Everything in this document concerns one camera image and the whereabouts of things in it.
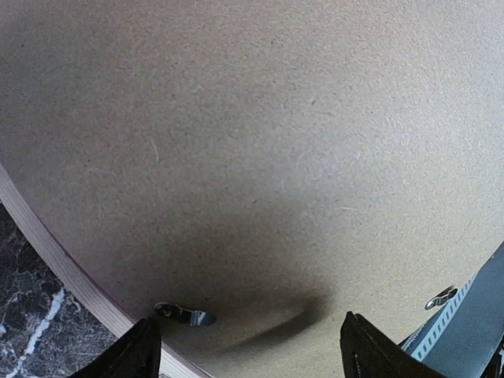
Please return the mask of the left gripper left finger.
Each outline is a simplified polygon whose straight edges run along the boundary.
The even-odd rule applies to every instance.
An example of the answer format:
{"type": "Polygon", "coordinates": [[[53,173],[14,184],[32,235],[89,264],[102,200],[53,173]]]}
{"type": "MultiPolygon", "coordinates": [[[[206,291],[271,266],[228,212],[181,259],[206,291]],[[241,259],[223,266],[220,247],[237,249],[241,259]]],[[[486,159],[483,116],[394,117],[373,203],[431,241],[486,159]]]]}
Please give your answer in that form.
{"type": "Polygon", "coordinates": [[[153,317],[143,318],[72,378],[158,378],[161,333],[153,317]]]}

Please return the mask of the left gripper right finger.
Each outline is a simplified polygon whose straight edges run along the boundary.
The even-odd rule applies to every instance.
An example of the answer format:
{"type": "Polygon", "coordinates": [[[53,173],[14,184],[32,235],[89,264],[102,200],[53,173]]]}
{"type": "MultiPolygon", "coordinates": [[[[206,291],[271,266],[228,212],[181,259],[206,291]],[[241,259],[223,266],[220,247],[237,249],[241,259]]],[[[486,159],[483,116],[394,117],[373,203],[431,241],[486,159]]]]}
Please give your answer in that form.
{"type": "Polygon", "coordinates": [[[441,377],[439,372],[417,360],[417,354],[428,354],[444,337],[446,329],[438,318],[421,346],[407,354],[359,313],[347,312],[340,329],[340,348],[345,377],[441,377]]]}

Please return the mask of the pink wooden picture frame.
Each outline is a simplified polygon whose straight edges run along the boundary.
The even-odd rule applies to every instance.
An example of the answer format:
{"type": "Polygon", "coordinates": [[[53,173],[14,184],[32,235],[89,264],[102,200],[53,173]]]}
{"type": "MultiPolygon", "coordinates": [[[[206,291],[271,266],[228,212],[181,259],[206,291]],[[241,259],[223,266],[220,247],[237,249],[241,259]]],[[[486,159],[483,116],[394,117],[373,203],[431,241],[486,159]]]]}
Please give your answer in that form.
{"type": "Polygon", "coordinates": [[[1,202],[24,237],[79,302],[115,336],[122,336],[135,322],[152,317],[153,311],[132,316],[123,310],[58,242],[1,167],[1,202]]]}

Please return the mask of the brown cardboard backing board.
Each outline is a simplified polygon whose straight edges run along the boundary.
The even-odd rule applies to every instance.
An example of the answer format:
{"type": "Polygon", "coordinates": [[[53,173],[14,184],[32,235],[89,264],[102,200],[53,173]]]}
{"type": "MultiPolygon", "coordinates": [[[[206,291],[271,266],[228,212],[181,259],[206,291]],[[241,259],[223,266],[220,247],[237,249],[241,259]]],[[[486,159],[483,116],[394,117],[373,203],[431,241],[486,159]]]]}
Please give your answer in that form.
{"type": "Polygon", "coordinates": [[[340,377],[503,239],[500,1],[4,1],[4,180],[216,377],[340,377]]]}

